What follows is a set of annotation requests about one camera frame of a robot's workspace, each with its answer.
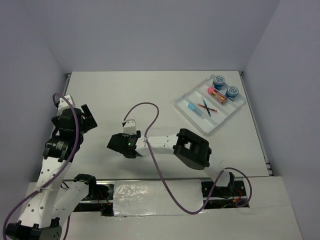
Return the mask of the blue capped glue stick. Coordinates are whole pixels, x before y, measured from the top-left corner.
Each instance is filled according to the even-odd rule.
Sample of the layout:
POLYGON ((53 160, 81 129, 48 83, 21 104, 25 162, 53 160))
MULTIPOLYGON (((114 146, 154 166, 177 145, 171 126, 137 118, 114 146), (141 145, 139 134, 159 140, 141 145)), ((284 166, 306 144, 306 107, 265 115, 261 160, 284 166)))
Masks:
POLYGON ((196 106, 194 105, 192 102, 188 103, 188 108, 195 113, 198 117, 200 117, 201 119, 204 119, 205 116, 203 114, 203 112, 196 106))

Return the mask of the red pen refill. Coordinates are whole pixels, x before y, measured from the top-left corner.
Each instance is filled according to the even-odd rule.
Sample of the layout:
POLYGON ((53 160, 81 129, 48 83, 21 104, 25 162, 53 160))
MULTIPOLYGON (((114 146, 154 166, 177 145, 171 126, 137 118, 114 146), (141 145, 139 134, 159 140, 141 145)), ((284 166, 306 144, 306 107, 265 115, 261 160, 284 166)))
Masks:
POLYGON ((214 108, 210 108, 210 107, 208 107, 208 106, 206 106, 206 105, 203 105, 203 104, 197 104, 199 107, 202 107, 202 108, 205 108, 205 109, 207 109, 207 110, 209 110, 209 111, 213 111, 213 112, 218 112, 216 109, 214 109, 214 108))

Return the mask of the dark blue pen refill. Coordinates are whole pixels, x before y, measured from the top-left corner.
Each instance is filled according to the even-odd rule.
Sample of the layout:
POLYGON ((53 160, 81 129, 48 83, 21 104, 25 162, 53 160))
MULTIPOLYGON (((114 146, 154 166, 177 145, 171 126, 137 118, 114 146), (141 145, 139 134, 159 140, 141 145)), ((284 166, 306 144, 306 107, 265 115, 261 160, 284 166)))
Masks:
POLYGON ((202 101, 203 101, 203 104, 204 104, 204 106, 205 106, 205 108, 207 110, 208 115, 211 117, 212 115, 211 115, 211 112, 210 112, 210 110, 209 110, 209 108, 207 106, 207 103, 206 103, 205 99, 203 99, 202 101))

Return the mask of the pink capped tube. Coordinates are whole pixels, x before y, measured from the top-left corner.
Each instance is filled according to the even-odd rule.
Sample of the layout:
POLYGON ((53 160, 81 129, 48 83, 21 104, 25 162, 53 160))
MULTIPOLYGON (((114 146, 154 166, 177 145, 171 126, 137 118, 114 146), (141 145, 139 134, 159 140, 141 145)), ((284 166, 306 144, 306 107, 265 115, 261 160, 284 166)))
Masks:
POLYGON ((207 89, 207 92, 210 96, 212 96, 217 102, 219 102, 220 104, 224 104, 227 101, 227 97, 225 97, 224 95, 222 95, 217 89, 215 89, 214 87, 209 87, 207 89))

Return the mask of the blue jar patterned lid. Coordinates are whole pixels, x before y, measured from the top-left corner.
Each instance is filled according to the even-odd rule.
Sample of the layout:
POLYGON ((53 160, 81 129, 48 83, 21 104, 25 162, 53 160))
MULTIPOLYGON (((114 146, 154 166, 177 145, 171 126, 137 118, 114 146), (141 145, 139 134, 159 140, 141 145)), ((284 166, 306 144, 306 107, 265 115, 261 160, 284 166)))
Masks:
POLYGON ((220 91, 224 84, 225 84, 225 78, 222 75, 216 75, 213 78, 212 85, 216 90, 220 91))

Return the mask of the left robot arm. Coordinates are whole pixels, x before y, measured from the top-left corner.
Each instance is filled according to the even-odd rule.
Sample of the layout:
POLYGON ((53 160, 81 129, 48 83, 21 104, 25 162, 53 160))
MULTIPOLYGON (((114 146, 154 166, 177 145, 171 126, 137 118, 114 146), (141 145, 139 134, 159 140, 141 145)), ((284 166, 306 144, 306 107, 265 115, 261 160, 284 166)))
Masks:
POLYGON ((34 192, 17 222, 4 226, 4 235, 12 240, 59 240, 63 225, 83 200, 97 196, 96 178, 80 173, 65 193, 58 193, 84 134, 98 125, 87 105, 68 106, 61 101, 58 115, 51 119, 54 130, 46 142, 42 168, 34 192))

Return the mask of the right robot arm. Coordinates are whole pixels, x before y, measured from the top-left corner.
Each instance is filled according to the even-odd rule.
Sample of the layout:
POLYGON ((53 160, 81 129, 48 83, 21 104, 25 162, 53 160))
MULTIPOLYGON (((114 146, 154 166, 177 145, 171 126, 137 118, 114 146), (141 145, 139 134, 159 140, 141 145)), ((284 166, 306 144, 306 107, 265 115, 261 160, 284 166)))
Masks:
POLYGON ((204 171, 212 180, 219 177, 215 186, 221 195, 228 196, 235 189, 234 174, 211 160, 209 142, 186 128, 165 136, 142 136, 139 130, 135 134, 117 133, 111 136, 106 147, 127 159, 151 154, 174 155, 188 168, 204 171))

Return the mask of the silver foil sheet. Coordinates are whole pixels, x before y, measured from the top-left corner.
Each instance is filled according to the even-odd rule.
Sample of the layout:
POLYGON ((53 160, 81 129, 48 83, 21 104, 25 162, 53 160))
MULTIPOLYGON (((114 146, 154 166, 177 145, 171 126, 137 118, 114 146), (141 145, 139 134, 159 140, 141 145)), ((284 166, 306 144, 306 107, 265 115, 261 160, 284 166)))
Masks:
MULTIPOLYGON (((201 181, 169 180, 173 196, 185 209, 195 212, 203 205, 201 181)), ((113 214, 133 216, 178 216, 186 213, 170 197, 162 181, 117 181, 113 191, 113 214)))

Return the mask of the white compartment tray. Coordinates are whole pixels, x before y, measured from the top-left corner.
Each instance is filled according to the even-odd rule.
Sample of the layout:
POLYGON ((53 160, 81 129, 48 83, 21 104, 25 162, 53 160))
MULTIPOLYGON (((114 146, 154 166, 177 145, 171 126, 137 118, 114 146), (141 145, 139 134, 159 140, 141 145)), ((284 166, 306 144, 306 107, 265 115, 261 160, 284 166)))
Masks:
MULTIPOLYGON (((178 110, 178 112, 180 112, 182 116, 184 116, 204 136, 210 136, 214 132, 214 129, 234 115, 247 101, 247 99, 240 93, 238 87, 239 93, 234 101, 231 101, 228 98, 224 104, 220 104, 218 101, 216 101, 211 95, 208 94, 208 88, 213 87, 213 78, 215 76, 217 75, 211 75, 209 78, 199 83, 196 87, 192 88, 174 100, 174 107, 178 110), (205 108, 198 106, 198 104, 204 105, 203 99, 209 108, 217 110, 217 112, 210 111, 211 117, 205 108), (193 103, 196 105, 203 112, 204 119, 201 119, 194 112, 192 112, 188 108, 188 103, 193 103)), ((227 78, 225 76, 223 77, 225 78, 225 83, 222 89, 218 91, 226 97, 227 88, 234 85, 229 85, 226 82, 227 78)))

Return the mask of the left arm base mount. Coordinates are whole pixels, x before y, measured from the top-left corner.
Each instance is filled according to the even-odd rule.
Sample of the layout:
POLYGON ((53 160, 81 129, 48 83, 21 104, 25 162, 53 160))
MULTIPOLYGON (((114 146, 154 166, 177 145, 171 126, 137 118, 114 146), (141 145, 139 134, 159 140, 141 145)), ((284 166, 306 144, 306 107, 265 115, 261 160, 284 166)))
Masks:
POLYGON ((78 174, 72 181, 63 181, 65 192, 60 200, 68 204, 71 212, 98 212, 101 216, 114 215, 114 184, 97 183, 94 176, 78 174))

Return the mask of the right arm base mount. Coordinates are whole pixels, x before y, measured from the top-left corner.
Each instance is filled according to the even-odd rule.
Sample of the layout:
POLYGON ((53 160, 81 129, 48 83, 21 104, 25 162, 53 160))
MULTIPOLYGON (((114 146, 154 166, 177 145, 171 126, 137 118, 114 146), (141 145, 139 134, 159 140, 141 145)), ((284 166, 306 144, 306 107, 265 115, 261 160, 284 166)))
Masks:
POLYGON ((248 208, 247 192, 245 190, 245 184, 243 180, 235 180, 233 173, 229 173, 230 181, 227 186, 216 186, 212 193, 210 190, 214 184, 212 180, 201 181, 201 191, 203 196, 203 202, 206 202, 208 196, 210 196, 205 210, 211 209, 231 209, 231 208, 248 208))

